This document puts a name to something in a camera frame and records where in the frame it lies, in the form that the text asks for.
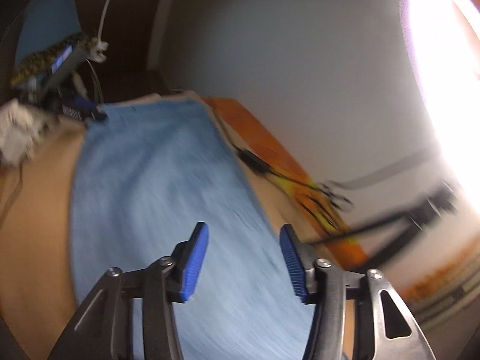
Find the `left gloved hand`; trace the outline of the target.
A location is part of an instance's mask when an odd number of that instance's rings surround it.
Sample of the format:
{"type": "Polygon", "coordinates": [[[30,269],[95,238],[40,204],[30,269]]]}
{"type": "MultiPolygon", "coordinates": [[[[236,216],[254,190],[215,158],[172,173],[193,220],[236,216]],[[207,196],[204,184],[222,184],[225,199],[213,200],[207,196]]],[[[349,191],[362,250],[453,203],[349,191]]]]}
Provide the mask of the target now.
{"type": "Polygon", "coordinates": [[[13,98],[1,106],[1,165],[18,167],[59,123],[56,115],[13,98]]]}

